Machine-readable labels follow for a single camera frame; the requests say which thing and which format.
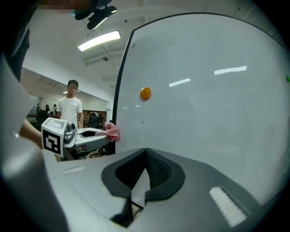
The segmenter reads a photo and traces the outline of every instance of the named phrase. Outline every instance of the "orange magnet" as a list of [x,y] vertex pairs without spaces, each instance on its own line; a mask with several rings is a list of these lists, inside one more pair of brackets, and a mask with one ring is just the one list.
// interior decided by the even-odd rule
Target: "orange magnet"
[[151,90],[150,90],[149,87],[144,87],[143,89],[141,89],[141,91],[140,91],[140,97],[143,100],[147,100],[150,96],[151,96]]

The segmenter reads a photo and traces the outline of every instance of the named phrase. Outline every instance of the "black whiteboard edge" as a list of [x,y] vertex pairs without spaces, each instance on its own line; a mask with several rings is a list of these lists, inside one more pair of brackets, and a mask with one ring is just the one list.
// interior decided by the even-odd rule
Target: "black whiteboard edge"
[[[246,21],[243,21],[241,19],[237,19],[237,18],[234,18],[234,17],[231,17],[231,16],[227,16],[227,15],[223,15],[223,14],[216,14],[216,13],[204,13],[204,12],[192,12],[192,13],[182,13],[182,14],[173,14],[173,15],[169,15],[169,16],[166,16],[166,17],[163,17],[163,18],[160,18],[160,19],[156,19],[156,20],[153,20],[151,22],[148,22],[136,29],[134,29],[132,32],[131,32],[131,35],[129,37],[129,40],[128,40],[128,43],[126,45],[126,49],[124,51],[124,55],[123,55],[123,58],[122,58],[122,62],[121,62],[121,66],[120,66],[120,70],[119,70],[119,74],[118,74],[118,79],[117,79],[117,84],[116,84],[116,90],[115,90],[115,97],[114,97],[114,105],[113,105],[113,115],[112,115],[112,121],[113,123],[116,125],[116,120],[117,120],[117,107],[118,107],[118,98],[119,98],[119,91],[120,91],[120,84],[121,84],[121,79],[122,79],[122,74],[123,74],[123,69],[124,69],[124,65],[125,65],[125,60],[126,60],[126,57],[127,57],[127,53],[128,53],[128,50],[129,50],[129,47],[130,47],[130,44],[131,44],[131,40],[133,38],[133,35],[134,35],[134,32],[136,30],[139,30],[141,29],[142,27],[145,27],[149,24],[152,24],[152,23],[155,23],[157,21],[160,21],[160,20],[163,20],[163,19],[167,19],[167,18],[172,18],[172,17],[176,17],[176,16],[180,16],[180,15],[218,15],[218,16],[223,16],[223,17],[227,17],[227,18],[231,18],[231,19],[235,19],[235,20],[239,20],[243,23],[246,23],[246,24],[249,24],[257,29],[259,29],[260,31],[264,32],[265,34],[267,34],[268,36],[270,36],[266,31],[262,30],[261,28],[258,28],[257,26],[253,25],[253,24],[250,24]],[[276,40],[274,39],[272,36],[270,36],[273,40],[275,40],[284,50],[285,48]],[[111,154],[115,154],[116,153],[116,147],[115,147],[115,142],[114,143],[111,143],[110,145],[110,151],[114,152],[114,153],[111,153],[110,152],[110,155]]]

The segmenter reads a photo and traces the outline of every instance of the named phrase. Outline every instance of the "whiteboard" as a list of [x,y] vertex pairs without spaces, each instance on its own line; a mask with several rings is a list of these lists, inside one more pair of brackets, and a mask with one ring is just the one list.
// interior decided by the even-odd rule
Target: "whiteboard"
[[290,160],[290,62],[273,38],[237,19],[187,14],[133,31],[127,46],[116,153],[153,148],[202,161],[261,204],[279,191]]

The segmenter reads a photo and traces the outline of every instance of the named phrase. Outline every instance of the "man's arm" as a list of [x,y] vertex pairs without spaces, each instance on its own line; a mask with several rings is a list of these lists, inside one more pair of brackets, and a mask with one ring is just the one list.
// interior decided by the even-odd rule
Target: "man's arm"
[[83,113],[78,114],[79,129],[83,128]]
[[32,140],[34,143],[42,149],[42,143],[41,143],[41,133],[37,129],[35,129],[28,121],[25,119],[21,129],[20,129],[20,135],[22,137],[25,137],[27,139]]

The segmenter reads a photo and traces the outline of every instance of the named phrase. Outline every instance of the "pink cloth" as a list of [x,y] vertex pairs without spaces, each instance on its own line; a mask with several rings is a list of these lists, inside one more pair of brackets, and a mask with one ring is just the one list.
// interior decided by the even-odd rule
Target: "pink cloth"
[[97,132],[95,135],[107,135],[111,138],[110,142],[116,141],[120,137],[119,129],[111,122],[105,122],[104,131]]

